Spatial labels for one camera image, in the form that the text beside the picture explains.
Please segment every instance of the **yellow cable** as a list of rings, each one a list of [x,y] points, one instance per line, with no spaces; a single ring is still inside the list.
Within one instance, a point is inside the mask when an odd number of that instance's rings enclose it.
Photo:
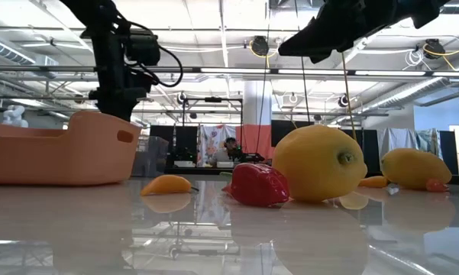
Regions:
[[[350,114],[351,129],[353,130],[353,139],[356,142],[358,142],[357,132],[354,130],[353,113],[351,112],[350,91],[348,89],[348,77],[346,76],[347,72],[346,72],[346,61],[344,60],[344,53],[341,53],[341,60],[343,61],[344,84],[346,85],[346,99],[348,100],[348,114]]]
[[[437,55],[437,56],[440,56],[440,57],[447,57],[447,56],[451,56],[451,55],[454,55],[454,54],[459,53],[459,50],[456,50],[456,51],[451,52],[451,53],[435,53],[435,52],[432,52],[432,51],[430,51],[430,50],[426,50],[426,46],[428,46],[428,44],[425,44],[424,46],[422,46],[422,49],[423,49],[426,53],[434,54],[434,55]]]
[[[453,67],[453,65],[451,65],[450,61],[448,61],[448,59],[447,59],[446,57],[443,57],[443,59],[444,59],[444,61],[446,61],[446,63],[449,65],[449,67],[450,67],[452,70],[454,70],[454,71],[457,70],[457,69],[455,69],[455,67]]]
[[[253,41],[252,41],[252,40],[250,41],[250,47],[249,47],[251,53],[252,53],[254,56],[256,56],[256,57],[259,57],[259,58],[266,58],[266,59],[267,59],[267,67],[270,68],[270,57],[274,56],[277,52],[272,53],[271,55],[261,56],[261,55],[255,53],[254,50],[251,49],[251,46],[253,46]]]

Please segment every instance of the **white pillar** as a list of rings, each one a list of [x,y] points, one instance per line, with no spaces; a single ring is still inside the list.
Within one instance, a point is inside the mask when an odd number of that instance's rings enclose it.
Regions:
[[[270,81],[247,81],[243,92],[243,124],[271,125],[272,94]]]

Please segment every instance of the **person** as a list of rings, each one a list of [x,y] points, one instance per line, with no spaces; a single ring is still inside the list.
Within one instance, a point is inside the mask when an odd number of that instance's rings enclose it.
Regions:
[[[234,137],[226,138],[224,142],[224,148],[215,152],[212,157],[208,160],[208,163],[212,167],[217,167],[217,162],[231,162],[233,161],[229,156],[238,148],[238,142]]]

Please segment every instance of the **black curtain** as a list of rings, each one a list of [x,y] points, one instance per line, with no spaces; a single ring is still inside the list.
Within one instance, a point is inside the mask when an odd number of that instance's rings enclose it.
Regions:
[[[176,126],[176,148],[187,148],[192,154],[197,154],[197,126]]]
[[[294,131],[297,128],[309,126],[307,121],[294,121],[296,125],[294,125],[291,121],[277,121],[272,120],[272,147],[275,147],[281,140],[284,138],[288,133]]]
[[[342,130],[344,133],[353,137],[352,130]],[[379,145],[376,130],[358,130],[357,141],[364,153],[365,164],[368,167],[368,173],[380,172]]]
[[[168,141],[168,152],[173,150],[174,126],[151,125],[150,136],[160,137]]]
[[[457,161],[457,142],[455,141],[455,132],[440,131],[441,153],[443,161],[454,175],[458,175]]]

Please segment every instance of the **red pepper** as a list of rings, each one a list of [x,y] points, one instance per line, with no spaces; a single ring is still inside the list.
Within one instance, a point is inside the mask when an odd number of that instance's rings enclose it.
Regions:
[[[237,165],[230,187],[223,190],[244,205],[270,206],[289,200],[287,179],[265,164]]]

